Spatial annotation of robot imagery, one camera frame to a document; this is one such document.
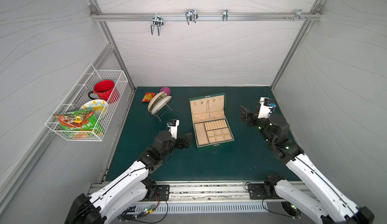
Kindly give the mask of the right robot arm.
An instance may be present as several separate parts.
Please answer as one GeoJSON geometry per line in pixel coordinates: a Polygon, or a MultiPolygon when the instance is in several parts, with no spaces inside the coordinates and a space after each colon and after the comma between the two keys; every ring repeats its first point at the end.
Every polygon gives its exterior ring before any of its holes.
{"type": "Polygon", "coordinates": [[[317,224],[371,224],[375,215],[367,207],[359,207],[336,188],[312,163],[303,149],[288,137],[290,125],[279,114],[261,105],[253,113],[240,107],[240,117],[248,125],[257,127],[274,156],[296,174],[314,194],[310,197],[289,181],[274,174],[264,181],[263,192],[296,206],[317,224]]]}

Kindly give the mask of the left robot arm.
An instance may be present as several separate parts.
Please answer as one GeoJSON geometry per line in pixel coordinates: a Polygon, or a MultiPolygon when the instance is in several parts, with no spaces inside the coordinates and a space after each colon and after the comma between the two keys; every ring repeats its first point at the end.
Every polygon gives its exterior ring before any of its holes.
{"type": "Polygon", "coordinates": [[[189,148],[192,133],[173,138],[169,131],[161,131],[152,145],[119,177],[102,189],[87,196],[79,195],[72,203],[66,224],[109,224],[131,205],[152,199],[156,182],[150,175],[164,162],[174,149],[189,148]]]}

